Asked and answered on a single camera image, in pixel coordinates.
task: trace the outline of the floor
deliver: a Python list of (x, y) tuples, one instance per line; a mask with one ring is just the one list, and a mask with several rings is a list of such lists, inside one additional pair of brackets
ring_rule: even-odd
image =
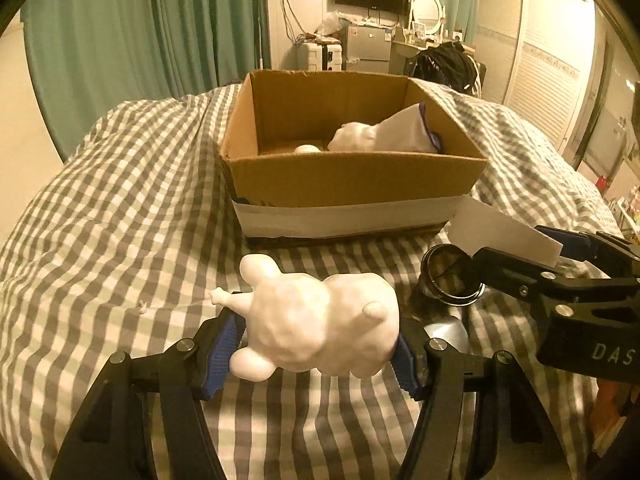
[(31, 85), (21, 27), (0, 38), (0, 246), (62, 168)]

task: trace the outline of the cardboard box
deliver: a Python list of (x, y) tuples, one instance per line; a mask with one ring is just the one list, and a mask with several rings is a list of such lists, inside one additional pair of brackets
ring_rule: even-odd
[[(344, 123), (377, 124), (425, 102), (445, 155), (293, 153), (326, 149)], [(404, 76), (354, 72), (250, 73), (221, 146), (234, 208), (249, 238), (335, 238), (441, 228), (486, 159), (420, 86)]]

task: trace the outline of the bed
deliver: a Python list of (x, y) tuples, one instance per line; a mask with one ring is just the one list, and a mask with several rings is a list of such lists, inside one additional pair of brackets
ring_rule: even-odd
[[(529, 225), (620, 234), (595, 187), (546, 137), (508, 108), (427, 82), (489, 163), (472, 195)], [(116, 349), (165, 350), (216, 315), (208, 290), (247, 290), (250, 252), (235, 218), (216, 145), (239, 86), (180, 100), (121, 104), (97, 121), (62, 172), (31, 201), (0, 252), (0, 433), (36, 480), (47, 478), (74, 413)], [(447, 241), (405, 235), (271, 248), (285, 272), (320, 279), (376, 272), (409, 296), (420, 258)], [(570, 276), (599, 276), (562, 260)], [(470, 309), (470, 346), (512, 352), (560, 436), (572, 472), (591, 443), (595, 380), (535, 359), (528, 308), (488, 290)], [(168, 478), (158, 403), (154, 454)], [(390, 366), (371, 380), (277, 371), (263, 383), (228, 377), (204, 404), (228, 478), (394, 478), (419, 404)], [(467, 403), (453, 478), (461, 478), (472, 413)]]

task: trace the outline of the silver bolt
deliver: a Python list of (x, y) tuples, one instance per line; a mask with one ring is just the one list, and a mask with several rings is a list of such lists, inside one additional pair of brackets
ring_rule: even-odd
[(574, 310), (569, 305), (563, 304), (556, 305), (556, 312), (564, 317), (571, 317), (574, 314)]
[(178, 344), (175, 346), (180, 352), (188, 352), (196, 346), (196, 343), (193, 342), (193, 339), (180, 339)]
[(125, 354), (122, 350), (118, 350), (117, 352), (111, 354), (111, 356), (109, 357), (109, 362), (112, 365), (119, 365), (120, 363), (124, 362), (124, 359), (126, 358), (127, 354)]
[(447, 342), (444, 339), (435, 338), (429, 341), (429, 346), (434, 350), (444, 350), (447, 347)]
[(505, 352), (504, 350), (500, 350), (496, 357), (498, 358), (498, 361), (500, 361), (503, 365), (510, 364), (511, 359), (513, 359), (511, 354), (509, 352)]

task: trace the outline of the white ball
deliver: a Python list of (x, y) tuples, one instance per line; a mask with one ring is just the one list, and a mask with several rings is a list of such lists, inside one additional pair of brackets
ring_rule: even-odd
[(302, 144), (293, 150), (293, 153), (320, 153), (320, 151), (320, 148), (312, 144)]

